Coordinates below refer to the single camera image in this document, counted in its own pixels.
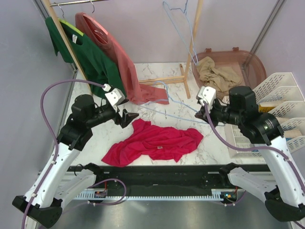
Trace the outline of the magenta t shirt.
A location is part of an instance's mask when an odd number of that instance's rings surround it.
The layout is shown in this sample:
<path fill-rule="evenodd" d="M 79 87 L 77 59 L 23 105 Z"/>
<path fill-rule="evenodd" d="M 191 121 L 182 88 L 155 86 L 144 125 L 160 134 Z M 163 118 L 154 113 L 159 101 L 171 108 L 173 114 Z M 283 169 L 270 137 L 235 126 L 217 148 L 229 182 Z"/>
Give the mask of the magenta t shirt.
<path fill-rule="evenodd" d="M 152 160 L 174 160 L 195 151 L 203 135 L 194 128 L 186 130 L 152 125 L 150 121 L 138 119 L 132 123 L 133 134 L 112 145 L 102 162 L 113 167 L 125 167 L 140 156 Z"/>

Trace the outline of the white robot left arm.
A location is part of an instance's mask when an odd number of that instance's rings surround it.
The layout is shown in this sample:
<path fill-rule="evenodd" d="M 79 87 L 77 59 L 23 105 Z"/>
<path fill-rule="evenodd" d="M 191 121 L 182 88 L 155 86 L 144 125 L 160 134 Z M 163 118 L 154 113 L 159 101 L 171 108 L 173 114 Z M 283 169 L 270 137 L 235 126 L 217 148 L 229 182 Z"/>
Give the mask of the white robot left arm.
<path fill-rule="evenodd" d="M 72 180 L 60 185 L 71 163 L 93 136 L 92 128 L 110 120 L 125 128 L 138 117 L 138 113 L 119 110 L 118 105 L 125 100 L 123 95 L 114 92 L 108 95 L 105 105 L 101 106 L 96 106 L 89 94 L 76 97 L 71 106 L 72 113 L 56 138 L 46 166 L 29 191 L 16 196 L 12 202 L 25 216 L 47 229 L 56 224 L 64 208 L 82 191 L 104 184 L 102 170 L 90 163 Z"/>

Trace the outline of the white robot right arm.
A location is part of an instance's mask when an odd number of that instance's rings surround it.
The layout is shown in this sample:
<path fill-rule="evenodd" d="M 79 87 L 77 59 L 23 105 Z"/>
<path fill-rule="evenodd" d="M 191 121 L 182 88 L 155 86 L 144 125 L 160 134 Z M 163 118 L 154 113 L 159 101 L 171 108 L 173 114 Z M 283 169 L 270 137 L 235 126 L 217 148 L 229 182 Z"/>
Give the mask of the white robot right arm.
<path fill-rule="evenodd" d="M 201 109 L 195 117 L 208 122 L 218 139 L 229 148 L 243 152 L 257 150 L 275 179 L 275 184 L 269 184 L 230 163 L 221 168 L 219 184 L 225 188 L 240 187 L 257 197 L 280 222 L 303 220 L 305 179 L 291 156 L 279 121 L 274 115 L 259 111 L 255 92 L 248 86 L 233 87 L 229 90 L 229 104 L 222 105 L 214 88 L 202 86 L 196 99 Z M 215 129 L 219 123 L 237 126 L 253 147 L 238 148 L 226 142 Z"/>

